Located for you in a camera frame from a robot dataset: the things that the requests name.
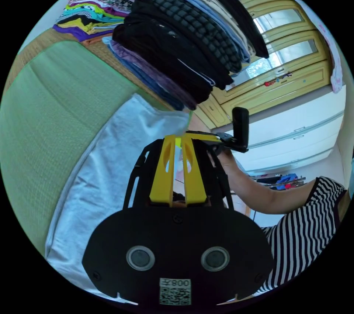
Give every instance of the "purple folded garment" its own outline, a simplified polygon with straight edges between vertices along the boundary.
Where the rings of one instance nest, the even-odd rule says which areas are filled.
[[[89,40],[89,39],[94,38],[94,37],[103,36],[103,35],[106,35],[106,34],[113,33],[113,30],[107,30],[107,31],[99,32],[97,34],[89,35],[86,32],[82,31],[79,27],[66,27],[66,28],[63,28],[63,27],[60,27],[58,25],[54,25],[53,29],[55,31],[57,31],[57,32],[62,33],[62,34],[72,34],[80,42],[85,41],[85,40]]]
[[[188,92],[183,90],[177,83],[175,83],[172,79],[167,77],[165,74],[158,71],[149,62],[145,61],[142,57],[139,56],[139,54],[128,50],[127,48],[125,48],[124,46],[122,46],[121,44],[113,40],[109,41],[109,45],[111,49],[117,54],[117,56],[131,63],[134,63],[137,67],[139,67],[147,75],[149,75],[152,79],[154,79],[156,83],[158,83],[164,90],[166,90],[175,98],[182,101],[183,104],[187,106],[190,110],[195,110],[197,108],[197,103]]]

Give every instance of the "yellow bracket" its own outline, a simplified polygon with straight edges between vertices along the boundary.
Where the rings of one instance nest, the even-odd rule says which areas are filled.
[[[172,206],[173,175],[174,175],[174,150],[176,136],[166,136],[163,140],[160,159],[157,164],[154,181],[150,192],[151,202],[167,203]]]
[[[198,133],[185,133],[182,137],[169,135],[164,138],[159,162],[150,193],[150,200],[154,203],[164,203],[172,206],[173,198],[173,175],[174,175],[174,154],[175,147],[182,148],[184,192],[186,205],[204,203],[207,195],[200,169],[193,147],[193,139],[220,143],[215,135],[204,135]]]

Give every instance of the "green tatami mat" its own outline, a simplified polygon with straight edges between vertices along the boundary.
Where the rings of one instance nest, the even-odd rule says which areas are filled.
[[[79,43],[62,41],[30,61],[4,95],[1,173],[13,210],[41,254],[70,172],[133,93],[166,110]]]

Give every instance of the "striped shirt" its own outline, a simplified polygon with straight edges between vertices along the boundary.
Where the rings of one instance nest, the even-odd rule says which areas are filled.
[[[277,225],[262,228],[275,267],[255,294],[293,279],[317,258],[339,226],[337,205],[345,193],[336,181],[318,177],[304,206],[286,214]]]

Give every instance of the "glass panel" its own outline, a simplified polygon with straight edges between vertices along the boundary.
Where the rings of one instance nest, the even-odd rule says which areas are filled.
[[[315,41],[312,39],[282,48],[277,52],[271,53],[268,59],[260,58],[244,68],[240,73],[234,74],[232,76],[234,83],[228,85],[225,90],[229,91],[235,86],[241,85],[242,83],[258,77],[274,68],[278,68],[285,63],[289,63],[295,59],[315,52],[317,52],[317,48]]]
[[[296,9],[278,10],[253,19],[260,33],[275,29],[276,27],[303,21]]]

